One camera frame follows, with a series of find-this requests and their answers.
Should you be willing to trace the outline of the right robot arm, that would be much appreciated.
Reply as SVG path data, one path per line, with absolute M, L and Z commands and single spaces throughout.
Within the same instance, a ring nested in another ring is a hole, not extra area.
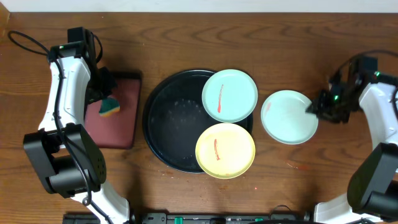
M 351 177 L 347 192 L 316 204 L 315 223 L 397 221 L 397 78 L 379 71 L 354 72 L 348 81 L 337 71 L 307 112 L 345 123 L 352 111 L 366 116 L 373 150 Z

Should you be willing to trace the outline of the green yellow sponge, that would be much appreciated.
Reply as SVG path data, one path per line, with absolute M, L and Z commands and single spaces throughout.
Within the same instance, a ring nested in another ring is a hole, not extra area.
M 119 112 L 119 110 L 120 110 L 119 101 L 115 98 L 108 97 L 101 101 L 99 115 L 102 117 L 107 117 L 114 113 Z

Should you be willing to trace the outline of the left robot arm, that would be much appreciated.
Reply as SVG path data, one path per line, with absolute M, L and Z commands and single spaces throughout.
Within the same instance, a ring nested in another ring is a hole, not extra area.
M 129 202 L 106 179 L 105 158 L 85 129 L 85 95 L 96 63 L 83 42 L 56 45 L 49 102 L 23 147 L 44 189 L 83 204 L 101 223 L 129 223 Z

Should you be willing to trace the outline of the light blue plate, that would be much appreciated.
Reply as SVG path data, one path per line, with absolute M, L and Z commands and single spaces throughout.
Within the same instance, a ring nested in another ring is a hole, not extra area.
M 216 72 L 206 81 L 201 99 L 205 111 L 213 119 L 236 123 L 253 112 L 258 90 L 247 73 L 226 69 Z
M 267 134 L 284 144 L 301 144 L 317 131 L 318 118 L 306 112 L 311 101 L 293 90 L 271 94 L 261 108 L 261 123 Z

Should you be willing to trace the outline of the yellow plate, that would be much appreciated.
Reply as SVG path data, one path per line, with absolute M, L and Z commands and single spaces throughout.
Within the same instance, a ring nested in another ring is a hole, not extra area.
M 252 136 L 233 123 L 219 123 L 206 129 L 198 138 L 195 156 L 208 175 L 232 179 L 245 173 L 256 155 Z

